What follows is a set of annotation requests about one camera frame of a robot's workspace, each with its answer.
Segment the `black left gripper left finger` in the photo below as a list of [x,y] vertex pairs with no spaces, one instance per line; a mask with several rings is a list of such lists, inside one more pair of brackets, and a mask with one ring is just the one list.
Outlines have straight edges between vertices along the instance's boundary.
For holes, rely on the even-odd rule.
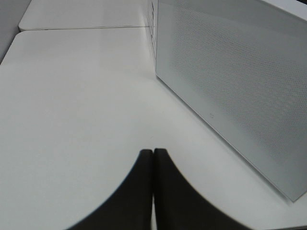
[[115,192],[70,230],[150,230],[153,204],[153,151],[140,151]]

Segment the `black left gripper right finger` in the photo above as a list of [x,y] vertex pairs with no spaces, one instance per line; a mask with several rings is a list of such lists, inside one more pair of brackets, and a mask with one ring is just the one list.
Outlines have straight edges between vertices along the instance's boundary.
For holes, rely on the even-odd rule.
[[203,198],[184,178],[167,150],[153,153],[153,195],[159,230],[240,230],[242,225]]

